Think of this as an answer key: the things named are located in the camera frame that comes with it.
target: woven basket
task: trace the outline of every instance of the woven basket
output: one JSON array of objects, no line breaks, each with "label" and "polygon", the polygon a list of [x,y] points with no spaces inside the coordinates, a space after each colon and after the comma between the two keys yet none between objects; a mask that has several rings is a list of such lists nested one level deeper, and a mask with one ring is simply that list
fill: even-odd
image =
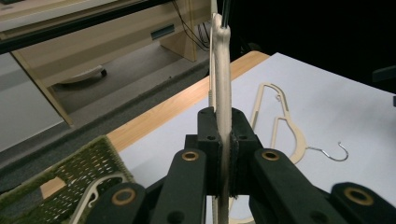
[{"label": "woven basket", "polygon": [[[106,136],[100,136],[48,170],[1,195],[0,223],[67,223],[90,183],[115,172],[122,172],[128,181],[134,183],[134,178],[126,169],[118,152]],[[65,186],[48,198],[30,204],[29,209],[23,211],[18,209],[18,212],[15,212],[15,208],[11,209],[12,206],[18,206],[18,203],[26,201],[24,198],[27,195],[37,191],[55,177],[62,179]],[[118,179],[105,181],[98,187],[99,194],[118,183],[120,183]],[[87,215],[85,212],[79,223],[84,223]]]}]

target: hanger hook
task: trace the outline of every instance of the hanger hook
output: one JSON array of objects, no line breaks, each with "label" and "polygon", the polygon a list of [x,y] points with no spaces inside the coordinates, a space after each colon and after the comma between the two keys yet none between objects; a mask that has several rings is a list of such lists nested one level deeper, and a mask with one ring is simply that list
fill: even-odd
[{"label": "hanger hook", "polygon": [[325,154],[329,159],[331,159],[331,160],[333,160],[333,161],[346,161],[347,158],[349,157],[349,153],[347,152],[347,149],[346,149],[343,145],[341,145],[341,142],[338,142],[338,146],[339,146],[340,148],[342,148],[342,149],[345,151],[345,153],[346,153],[346,156],[345,156],[343,159],[336,159],[336,158],[333,158],[333,157],[331,157],[331,156],[329,155],[329,153],[327,153],[325,150],[320,149],[320,148],[317,148],[317,147],[307,147],[306,149],[314,149],[314,150],[316,150],[316,151],[321,151],[323,154]]}]

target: gray floor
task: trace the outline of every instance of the gray floor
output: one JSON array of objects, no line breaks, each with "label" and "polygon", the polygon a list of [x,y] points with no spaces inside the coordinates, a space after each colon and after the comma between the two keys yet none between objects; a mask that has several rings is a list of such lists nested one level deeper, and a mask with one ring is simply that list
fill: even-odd
[{"label": "gray floor", "polygon": [[74,121],[7,149],[0,155],[0,190],[11,189],[107,134],[208,73],[208,52],[198,48],[194,63],[158,43],[103,64],[100,75],[54,89]]}]

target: green basket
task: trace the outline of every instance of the green basket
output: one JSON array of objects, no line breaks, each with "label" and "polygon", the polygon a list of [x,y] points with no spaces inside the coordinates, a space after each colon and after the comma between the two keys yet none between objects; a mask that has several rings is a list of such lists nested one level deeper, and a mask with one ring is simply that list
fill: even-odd
[{"label": "green basket", "polygon": [[[105,135],[100,136],[48,170],[1,195],[0,223],[68,223],[90,183],[115,172],[122,172],[128,181],[134,183],[134,178],[126,169],[118,152]],[[65,186],[40,202],[29,202],[30,208],[23,211],[15,209],[21,206],[18,203],[25,203],[26,207],[25,197],[38,191],[43,184],[55,177],[62,179]],[[118,179],[104,181],[98,187],[99,194],[118,183]],[[79,223],[84,223],[87,215],[84,212]]]}]

